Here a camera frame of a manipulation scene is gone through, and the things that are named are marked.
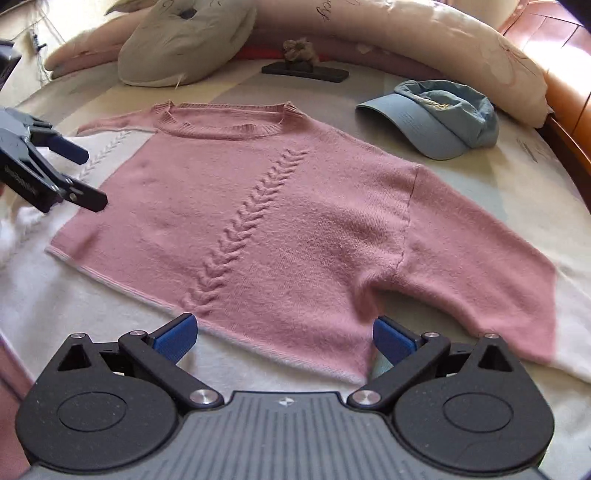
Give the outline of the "pink and white sweater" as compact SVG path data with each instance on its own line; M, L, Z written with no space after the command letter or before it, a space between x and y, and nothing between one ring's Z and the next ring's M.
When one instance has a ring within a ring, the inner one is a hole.
M163 103L83 126L70 173L102 191L46 252L167 313L110 341L72 332L14 416L30 479L555 479L536 364L590 386L590 291L419 157L395 156L290 103ZM183 313L211 335L349 384L215 391L178 409L132 375L118 339ZM393 410L349 395L392 364L387 316L451 341Z

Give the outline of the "grey cat face cushion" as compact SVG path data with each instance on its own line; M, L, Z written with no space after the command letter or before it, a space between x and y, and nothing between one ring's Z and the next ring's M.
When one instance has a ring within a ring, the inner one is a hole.
M253 1L159 1L119 51L119 79L154 88L198 82L235 57L254 24Z

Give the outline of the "blue baseball cap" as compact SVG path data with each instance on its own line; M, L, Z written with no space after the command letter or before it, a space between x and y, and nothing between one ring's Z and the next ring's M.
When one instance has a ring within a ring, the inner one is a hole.
M356 107L383 115L419 152L436 161L492 148L499 138L499 119L488 97L449 80L404 81L392 93Z

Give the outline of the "black phone with flower holder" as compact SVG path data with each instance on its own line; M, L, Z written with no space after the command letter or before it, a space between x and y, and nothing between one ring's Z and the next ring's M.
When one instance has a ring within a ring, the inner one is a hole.
M305 37L284 41L283 59L263 66L262 73L329 83L342 83L349 78L346 70L322 66L314 45Z

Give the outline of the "pink floral folded quilt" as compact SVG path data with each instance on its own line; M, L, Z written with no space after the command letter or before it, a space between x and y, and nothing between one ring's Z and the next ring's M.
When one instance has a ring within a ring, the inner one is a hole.
M157 2L114 2L115 18L60 46L46 69L59 78L118 64L123 44ZM542 126L550 112L539 66L494 28L444 1L254 2L256 24L242 48L280 49L286 40L305 37L322 57L466 84L531 127Z

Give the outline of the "wooden headboard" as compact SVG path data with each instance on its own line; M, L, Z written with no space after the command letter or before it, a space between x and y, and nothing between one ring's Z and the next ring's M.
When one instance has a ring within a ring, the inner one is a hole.
M538 130L590 203L590 32L557 1L520 1L499 28L542 68L552 113Z

